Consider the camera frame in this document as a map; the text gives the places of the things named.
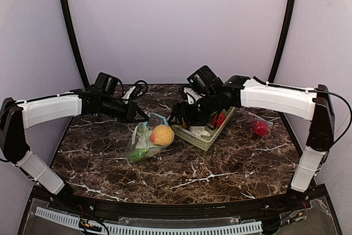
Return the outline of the yellow peach toy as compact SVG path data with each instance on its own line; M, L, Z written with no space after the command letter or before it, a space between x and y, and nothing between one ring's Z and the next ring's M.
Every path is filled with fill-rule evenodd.
M174 131L168 125L158 125L152 131L151 141L157 146L168 146L174 141Z

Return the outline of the white green cabbage toy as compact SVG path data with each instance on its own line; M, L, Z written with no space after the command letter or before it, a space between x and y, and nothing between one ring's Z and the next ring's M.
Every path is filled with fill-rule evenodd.
M137 126L135 128L135 149L148 149L145 158L156 156L166 149L165 146L157 146L151 141L151 134L153 130L148 127Z

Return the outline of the clear zip bag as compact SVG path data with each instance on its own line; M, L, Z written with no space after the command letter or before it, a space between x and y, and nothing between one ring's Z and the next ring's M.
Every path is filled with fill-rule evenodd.
M126 147L129 162L140 162L158 155L174 141L174 131L167 118L157 113L148 114L149 121L139 123Z
M237 124L243 125L260 137L269 137L273 123L247 110L238 111Z

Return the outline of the green leafy vegetable toy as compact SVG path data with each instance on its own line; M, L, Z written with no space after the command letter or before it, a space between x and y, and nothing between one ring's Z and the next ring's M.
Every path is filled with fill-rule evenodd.
M139 162L142 161L146 154L148 153L148 149L135 149L128 155L129 162Z

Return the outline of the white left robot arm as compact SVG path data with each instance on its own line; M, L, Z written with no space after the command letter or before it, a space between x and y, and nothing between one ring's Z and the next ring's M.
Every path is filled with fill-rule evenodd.
M84 89L29 100L6 98L1 107L1 162L12 163L53 195L71 193L70 185L32 151L25 132L41 124L87 114L103 114L125 124L147 122L148 115L136 103L147 93L147 82L138 80L115 97L115 89L121 84L120 79L100 72L96 81Z

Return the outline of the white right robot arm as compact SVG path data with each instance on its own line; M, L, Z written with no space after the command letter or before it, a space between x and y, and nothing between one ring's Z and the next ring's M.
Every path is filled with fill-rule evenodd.
M257 77L233 75L227 81L203 65L188 76L191 89L200 98L176 103L168 118L172 125L205 126L212 115L230 108L253 108L288 114L310 122L309 134L290 187L307 191L330 149L341 139L335 136L335 113L331 98L347 100L325 85L300 88L262 81Z

